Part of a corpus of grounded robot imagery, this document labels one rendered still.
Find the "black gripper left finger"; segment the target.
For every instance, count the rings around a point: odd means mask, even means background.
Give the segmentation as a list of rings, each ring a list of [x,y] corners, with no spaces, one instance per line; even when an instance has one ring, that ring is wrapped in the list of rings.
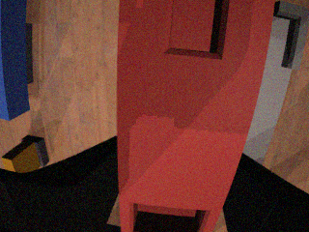
[[[42,169],[0,169],[0,225],[11,232],[104,232],[119,196],[117,135]]]

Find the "yellow rectangular block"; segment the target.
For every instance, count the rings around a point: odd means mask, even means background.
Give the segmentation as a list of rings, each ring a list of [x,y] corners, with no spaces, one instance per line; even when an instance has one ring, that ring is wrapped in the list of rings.
[[[38,151],[34,142],[23,139],[23,142],[16,144],[16,146],[1,156],[1,161],[7,170],[15,171],[15,173],[27,173],[27,171],[39,170],[40,160]]]

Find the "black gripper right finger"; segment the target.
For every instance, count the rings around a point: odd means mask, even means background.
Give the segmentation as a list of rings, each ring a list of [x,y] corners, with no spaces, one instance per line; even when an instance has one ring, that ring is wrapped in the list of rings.
[[[242,154],[223,214],[228,232],[309,232],[309,194]]]

